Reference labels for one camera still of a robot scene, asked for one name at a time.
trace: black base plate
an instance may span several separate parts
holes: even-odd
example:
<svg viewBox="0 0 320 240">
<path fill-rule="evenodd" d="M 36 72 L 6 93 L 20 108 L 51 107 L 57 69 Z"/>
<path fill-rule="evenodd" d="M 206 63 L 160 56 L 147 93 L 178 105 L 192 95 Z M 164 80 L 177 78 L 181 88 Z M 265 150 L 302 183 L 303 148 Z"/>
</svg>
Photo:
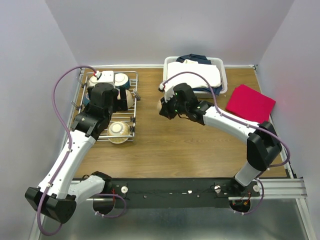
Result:
<svg viewBox="0 0 320 240">
<path fill-rule="evenodd" d="M 253 191 L 256 182 L 252 182 L 238 195 L 228 191 L 232 178 L 112 178 L 112 188 L 122 196 L 129 209 L 163 209 L 163 208 L 229 208 L 229 197 L 260 194 Z M 127 193 L 121 188 L 126 186 Z M 215 186 L 221 192 L 216 193 Z M 115 201 L 115 208 L 123 208 L 122 201 Z"/>
</svg>

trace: white plastic bin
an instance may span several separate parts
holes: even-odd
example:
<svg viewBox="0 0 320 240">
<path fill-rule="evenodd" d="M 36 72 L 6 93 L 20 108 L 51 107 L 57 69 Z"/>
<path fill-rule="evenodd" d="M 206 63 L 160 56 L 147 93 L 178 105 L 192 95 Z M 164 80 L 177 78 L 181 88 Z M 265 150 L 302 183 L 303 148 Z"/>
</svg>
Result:
<svg viewBox="0 0 320 240">
<path fill-rule="evenodd" d="M 167 67 L 169 63 L 175 62 L 179 57 L 178 56 L 168 56 L 164 60 L 164 65 L 163 65 L 163 81 L 167 80 Z M 227 75 L 226 75 L 226 70 L 224 66 L 224 62 L 220 58 L 216 57 L 207 57 L 208 60 L 211 61 L 212 65 L 216 65 L 216 67 L 220 71 L 220 76 L 221 76 L 221 84 L 222 84 L 222 90 L 220 91 L 220 94 L 224 94 L 228 90 L 228 82 L 227 82 Z M 194 92 L 197 97 L 200 98 L 212 98 L 211 93 L 204 92 L 204 91 L 195 91 Z"/>
</svg>

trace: red cloth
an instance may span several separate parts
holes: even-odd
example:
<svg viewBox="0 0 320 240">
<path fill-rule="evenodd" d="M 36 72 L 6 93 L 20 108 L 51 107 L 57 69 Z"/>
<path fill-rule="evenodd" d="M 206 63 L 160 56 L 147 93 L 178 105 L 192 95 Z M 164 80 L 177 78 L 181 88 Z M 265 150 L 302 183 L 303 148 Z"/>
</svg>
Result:
<svg viewBox="0 0 320 240">
<path fill-rule="evenodd" d="M 269 121 L 275 104 L 275 100 L 242 84 L 234 89 L 225 109 L 240 118 L 261 124 Z"/>
</svg>

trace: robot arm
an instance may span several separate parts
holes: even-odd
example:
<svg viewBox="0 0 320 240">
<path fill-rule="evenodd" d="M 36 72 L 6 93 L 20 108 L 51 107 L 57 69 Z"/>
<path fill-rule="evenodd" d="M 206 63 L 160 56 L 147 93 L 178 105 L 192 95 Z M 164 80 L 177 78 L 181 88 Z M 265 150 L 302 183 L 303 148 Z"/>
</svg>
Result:
<svg viewBox="0 0 320 240">
<path fill-rule="evenodd" d="M 253 179 L 268 169 L 282 150 L 278 140 L 265 132 L 249 127 L 257 126 L 276 135 L 276 131 L 270 122 L 265 121 L 259 124 L 247 121 L 221 109 L 219 109 L 219 113 L 211 102 L 198 101 L 193 90 L 186 83 L 180 83 L 167 90 L 160 100 L 158 110 L 160 115 L 168 119 L 184 114 L 193 122 L 218 128 L 246 143 L 247 162 L 233 178 L 230 187 L 234 191 L 243 191 Z M 223 114 L 247 123 L 247 126 L 228 119 Z"/>
<path fill-rule="evenodd" d="M 25 198 L 36 211 L 40 199 L 44 198 L 41 213 L 62 224 L 71 218 L 77 204 L 102 191 L 108 193 L 111 190 L 111 177 L 101 172 L 92 173 L 89 178 L 75 186 L 70 187 L 70 185 L 85 155 L 101 132 L 108 127 L 113 112 L 123 110 L 121 106 L 124 104 L 117 99 L 119 91 L 115 89 L 112 74 L 102 74 L 107 77 L 102 77 L 88 91 L 90 103 L 75 117 L 71 125 L 71 150 L 67 142 L 52 169 L 38 187 L 29 187 L 25 193 Z M 67 151 L 69 156 L 59 168 Z M 49 184 L 54 175 L 56 175 L 54 181 Z"/>
</svg>

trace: wooden table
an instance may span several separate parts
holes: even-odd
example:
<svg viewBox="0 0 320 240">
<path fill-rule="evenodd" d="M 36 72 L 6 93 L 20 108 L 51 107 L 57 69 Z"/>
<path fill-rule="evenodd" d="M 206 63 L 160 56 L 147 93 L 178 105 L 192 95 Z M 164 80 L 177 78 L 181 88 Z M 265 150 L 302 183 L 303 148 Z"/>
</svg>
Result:
<svg viewBox="0 0 320 240">
<path fill-rule="evenodd" d="M 137 103 L 134 141 L 97 142 L 85 156 L 76 178 L 95 171 L 113 178 L 232 177 L 247 161 L 246 145 L 230 134 L 186 119 L 168 120 L 159 115 L 157 102 L 163 96 L 158 91 L 163 79 L 162 68 L 113 70 L 139 74 L 141 101 Z M 217 97 L 223 110 L 240 84 L 260 91 L 251 68 L 228 68 L 226 75 L 228 91 Z M 285 176 L 283 167 L 263 174 L 263 177 Z"/>
</svg>

